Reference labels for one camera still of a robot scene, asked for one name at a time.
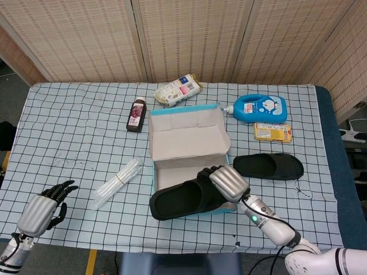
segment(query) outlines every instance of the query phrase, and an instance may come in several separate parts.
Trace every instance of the slide sandal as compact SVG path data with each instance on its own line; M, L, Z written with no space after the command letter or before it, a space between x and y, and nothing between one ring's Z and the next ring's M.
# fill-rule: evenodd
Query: slide sandal
M150 198L152 216L160 221L202 213L220 207L227 200L208 179L192 179L161 189Z
M233 167L241 176L258 179L299 179L304 172L302 163L285 153L237 156Z

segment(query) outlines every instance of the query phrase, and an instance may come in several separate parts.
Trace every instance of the white packaging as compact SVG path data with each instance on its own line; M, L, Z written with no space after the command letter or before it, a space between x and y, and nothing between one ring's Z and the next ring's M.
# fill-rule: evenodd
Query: white packaging
M158 88L153 96L164 106L175 106L182 100L200 93L202 86L195 78L195 74L187 74Z

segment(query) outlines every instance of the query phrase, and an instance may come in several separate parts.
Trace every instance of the small brown bottle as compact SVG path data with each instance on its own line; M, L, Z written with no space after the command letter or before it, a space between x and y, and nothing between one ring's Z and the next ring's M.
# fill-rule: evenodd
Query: small brown bottle
M132 104L126 130L130 132L141 132L146 111L145 97L138 96Z

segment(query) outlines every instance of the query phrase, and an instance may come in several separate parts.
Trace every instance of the white grid cloth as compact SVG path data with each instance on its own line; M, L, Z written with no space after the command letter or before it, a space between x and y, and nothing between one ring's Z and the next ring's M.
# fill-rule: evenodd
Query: white grid cloth
M225 107L251 93L286 99L287 122L293 134L289 144L259 142L253 137L252 124L224 115L232 142L229 161L232 164L237 155L261 152L295 155L304 166L299 180L247 178L251 193L321 249L341 246L314 86L203 85L199 95L179 105L219 103ZM35 194L73 179L80 188L65 200L67 217L37 242L123 252L273 253L275 245L242 213L201 214L169 221L151 216L149 199L154 188L148 120L141 133L127 132L126 122L136 96L146 97L148 111L162 108L152 97L157 87L146 83L33 86L0 190L0 237L10 238ZM142 174L98 211L92 210L92 190L111 179L133 156L144 160Z

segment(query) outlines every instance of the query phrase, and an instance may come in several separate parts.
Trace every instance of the beige partition wall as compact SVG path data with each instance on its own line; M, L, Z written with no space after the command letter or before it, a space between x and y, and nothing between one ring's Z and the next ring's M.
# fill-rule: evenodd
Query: beige partition wall
M195 73L228 82L250 12L250 0L133 0L141 17L154 82Z
M232 82L295 84L348 0L256 0Z
M54 81L146 81L130 1L1 0L0 13Z
M165 82L195 73L203 82L310 82L330 89L343 117L366 92L366 5L0 0L0 27L47 81Z
M301 77L326 87L339 122L367 100L367 1L356 1Z
M30 58L20 49L8 33L0 26L0 58L17 72L29 86L45 82L45 77Z

